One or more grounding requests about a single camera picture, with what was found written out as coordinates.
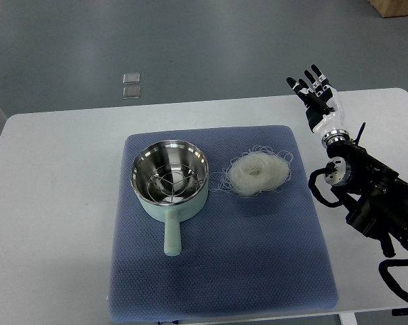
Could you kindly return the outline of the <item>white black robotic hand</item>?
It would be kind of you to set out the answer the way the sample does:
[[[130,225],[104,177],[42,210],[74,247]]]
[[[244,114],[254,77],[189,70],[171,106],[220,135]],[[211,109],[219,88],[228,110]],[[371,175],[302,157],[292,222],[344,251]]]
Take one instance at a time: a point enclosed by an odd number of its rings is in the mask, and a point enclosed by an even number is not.
[[[336,141],[349,140],[337,90],[314,64],[304,74],[306,80],[287,77],[286,81],[305,105],[310,130],[319,137],[324,148]]]

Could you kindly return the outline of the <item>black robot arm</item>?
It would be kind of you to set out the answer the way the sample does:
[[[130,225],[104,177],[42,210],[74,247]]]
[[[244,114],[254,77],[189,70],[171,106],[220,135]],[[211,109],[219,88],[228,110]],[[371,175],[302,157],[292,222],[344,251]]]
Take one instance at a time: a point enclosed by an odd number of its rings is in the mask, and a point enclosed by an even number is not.
[[[408,303],[391,267],[408,267],[408,183],[372,157],[343,129],[322,135],[329,162],[310,174],[312,195],[330,208],[347,209],[346,223],[380,242],[386,260],[378,270],[388,288]]]

